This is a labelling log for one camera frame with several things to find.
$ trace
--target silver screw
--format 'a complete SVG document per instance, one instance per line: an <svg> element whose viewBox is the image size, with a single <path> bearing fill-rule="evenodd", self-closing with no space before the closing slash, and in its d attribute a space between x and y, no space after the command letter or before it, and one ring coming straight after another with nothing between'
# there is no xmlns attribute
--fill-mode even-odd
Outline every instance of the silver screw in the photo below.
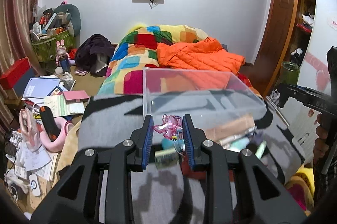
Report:
<svg viewBox="0 0 337 224"><path fill-rule="evenodd" d="M213 145L213 141L206 139L203 141L203 145L205 145L206 147L211 147Z"/></svg>
<svg viewBox="0 0 337 224"><path fill-rule="evenodd" d="M128 147L131 146L134 142L131 139L126 139L125 141L123 141L123 145Z"/></svg>
<svg viewBox="0 0 337 224"><path fill-rule="evenodd" d="M245 156L245 157L250 157L252 155L252 151L249 150L249 149L243 149L242 150L242 154Z"/></svg>
<svg viewBox="0 0 337 224"><path fill-rule="evenodd" d="M88 149L84 152L84 154L87 156L87 157L91 157L93 154L95 153L94 150L92 149Z"/></svg>

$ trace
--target orange quilted jacket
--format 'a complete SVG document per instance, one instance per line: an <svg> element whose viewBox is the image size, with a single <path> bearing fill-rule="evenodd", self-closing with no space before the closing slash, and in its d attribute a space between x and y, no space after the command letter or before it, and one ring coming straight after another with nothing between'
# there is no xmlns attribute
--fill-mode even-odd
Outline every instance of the orange quilted jacket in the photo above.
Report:
<svg viewBox="0 0 337 224"><path fill-rule="evenodd" d="M243 56L228 53L214 38L207 37L197 43L159 43L157 58L160 66L180 69L229 71L237 75L245 63Z"/></svg>

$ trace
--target curtain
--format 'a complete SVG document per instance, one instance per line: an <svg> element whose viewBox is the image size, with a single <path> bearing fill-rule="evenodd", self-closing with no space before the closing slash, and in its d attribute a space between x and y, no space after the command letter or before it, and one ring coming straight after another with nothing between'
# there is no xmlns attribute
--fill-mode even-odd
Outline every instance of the curtain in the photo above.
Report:
<svg viewBox="0 0 337 224"><path fill-rule="evenodd" d="M29 23L34 22L33 6L38 0L0 0L0 75L14 61L28 57L31 66L38 74L43 70L30 44ZM6 94L0 86L0 136L13 119L3 103Z"/></svg>

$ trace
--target checkered blanket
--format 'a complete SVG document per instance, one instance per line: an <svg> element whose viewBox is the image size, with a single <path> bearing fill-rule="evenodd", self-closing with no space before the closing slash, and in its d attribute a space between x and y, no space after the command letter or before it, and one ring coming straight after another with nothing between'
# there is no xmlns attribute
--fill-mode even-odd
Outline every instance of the checkered blanket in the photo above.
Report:
<svg viewBox="0 0 337 224"><path fill-rule="evenodd" d="M207 36L198 28L164 24L140 28L129 33L118 44L98 95L142 94L143 68L159 66L158 43L196 43Z"/></svg>

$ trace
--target red box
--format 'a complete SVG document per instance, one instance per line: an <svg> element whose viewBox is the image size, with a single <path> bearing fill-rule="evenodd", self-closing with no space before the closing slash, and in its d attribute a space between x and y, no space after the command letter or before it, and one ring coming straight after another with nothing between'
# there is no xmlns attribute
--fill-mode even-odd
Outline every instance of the red box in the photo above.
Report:
<svg viewBox="0 0 337 224"><path fill-rule="evenodd" d="M0 78L1 86L7 90L14 87L16 82L30 68L28 57L17 60Z"/></svg>

